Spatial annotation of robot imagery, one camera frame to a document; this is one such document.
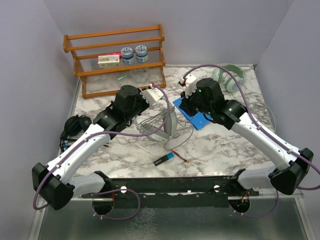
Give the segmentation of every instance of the black headphones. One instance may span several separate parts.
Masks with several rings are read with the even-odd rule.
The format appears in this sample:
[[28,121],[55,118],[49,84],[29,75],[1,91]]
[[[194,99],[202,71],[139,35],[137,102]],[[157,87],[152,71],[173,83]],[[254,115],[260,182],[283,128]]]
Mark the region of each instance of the black headphones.
[[92,120],[90,117],[86,115],[75,115],[70,117],[64,124],[64,130],[60,135],[61,140],[67,140],[68,136],[76,136],[81,131],[86,131],[90,124],[92,124]]

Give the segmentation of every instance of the wooden shelf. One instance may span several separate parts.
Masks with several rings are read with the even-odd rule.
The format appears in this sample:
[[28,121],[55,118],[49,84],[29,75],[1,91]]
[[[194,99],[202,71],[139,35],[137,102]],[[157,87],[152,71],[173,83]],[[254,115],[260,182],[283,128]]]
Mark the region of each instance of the wooden shelf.
[[[141,33],[141,35],[143,36],[143,32],[147,32],[147,31],[158,31],[159,34],[158,36],[155,36],[155,37],[127,39],[123,41],[101,42],[101,43],[85,44],[85,45],[77,45],[77,46],[73,45],[73,40],[78,40],[78,39],[88,39],[88,38],[96,38],[96,37],[111,36],[111,35],[130,34],[130,33]],[[81,78],[82,96],[84,98],[92,98],[92,97],[100,97],[105,95],[113,95],[117,93],[117,90],[87,94],[86,92],[87,77],[130,71],[133,69],[160,68],[163,83],[160,83],[158,85],[162,88],[166,87],[166,79],[163,74],[163,67],[166,65],[164,51],[162,49],[162,42],[164,40],[165,40],[165,34],[160,24],[158,26],[86,33],[86,34],[71,35],[71,36],[65,35],[63,40],[63,49],[66,53],[71,52],[72,54],[73,64],[74,64],[73,74],[76,77]],[[122,61],[120,61],[120,66],[118,67],[100,68],[98,65],[98,56],[107,55],[111,53],[119,53],[121,49],[119,49],[116,52],[98,53],[98,54],[90,54],[90,55],[82,55],[82,56],[78,56],[76,53],[76,51],[79,51],[79,50],[97,49],[97,48],[113,47],[113,46],[120,46],[120,45],[129,45],[129,44],[140,45],[141,43],[145,43],[145,42],[158,43],[158,46],[148,48],[148,62],[146,63],[139,63],[135,59],[132,65],[124,65]]]
[[[163,84],[162,72],[160,67],[149,68],[149,80],[156,85]],[[105,92],[116,93],[124,85],[132,85],[135,87],[146,87],[148,81],[137,82],[131,75],[130,71],[122,71],[108,73],[102,75],[88,76],[86,78],[86,96],[103,96]]]

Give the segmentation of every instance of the gray wall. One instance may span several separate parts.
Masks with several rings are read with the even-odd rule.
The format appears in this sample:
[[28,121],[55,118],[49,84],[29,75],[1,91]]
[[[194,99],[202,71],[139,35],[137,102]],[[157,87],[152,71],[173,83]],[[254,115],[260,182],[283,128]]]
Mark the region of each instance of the gray wall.
[[0,6],[0,239],[25,240],[35,213],[31,169],[57,155],[76,79],[42,0]]
[[[257,67],[257,79],[272,109],[278,134],[308,147],[320,167],[320,1],[295,0]],[[320,184],[314,170],[301,184]],[[305,204],[320,239],[320,190],[305,191]]]
[[44,0],[63,34],[162,24],[167,64],[257,64],[293,0]]

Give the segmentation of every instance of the metal floor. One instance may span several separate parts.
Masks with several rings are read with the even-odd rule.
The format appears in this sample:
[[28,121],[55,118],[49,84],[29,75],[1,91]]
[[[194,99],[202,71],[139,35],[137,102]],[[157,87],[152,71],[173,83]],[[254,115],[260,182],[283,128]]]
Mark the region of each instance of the metal floor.
[[[275,199],[251,199],[250,214],[263,214]],[[117,209],[114,217],[134,209]],[[74,200],[59,211],[44,214],[39,240],[307,240],[294,198],[281,198],[269,217],[254,219],[229,208],[142,208],[127,221],[93,217],[91,201]]]

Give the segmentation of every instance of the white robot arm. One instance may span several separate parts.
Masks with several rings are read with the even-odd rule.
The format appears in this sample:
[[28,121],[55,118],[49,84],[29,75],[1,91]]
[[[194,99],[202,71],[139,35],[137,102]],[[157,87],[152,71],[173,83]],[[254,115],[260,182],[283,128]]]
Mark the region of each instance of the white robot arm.
[[295,191],[307,174],[309,166],[291,153],[300,153],[311,162],[314,155],[312,151],[308,148],[300,150],[284,141],[254,116],[252,119],[247,108],[240,102],[225,100],[219,83],[212,78],[198,80],[188,73],[186,77],[181,78],[179,84],[186,87],[181,94],[180,108],[190,117],[197,113],[204,114],[205,118],[206,115],[210,115],[213,121],[208,118],[207,120],[223,125],[246,138],[274,163],[273,167],[242,169],[236,173],[236,179],[244,189],[275,188],[287,195]]
[[130,85],[122,86],[115,101],[98,113],[93,123],[73,145],[46,166],[38,163],[33,167],[33,188],[56,210],[66,205],[72,197],[101,191],[106,183],[104,174],[95,172],[88,176],[73,175],[98,148],[107,144],[133,118],[164,97],[162,90],[157,88],[150,86],[150,89],[141,90]]

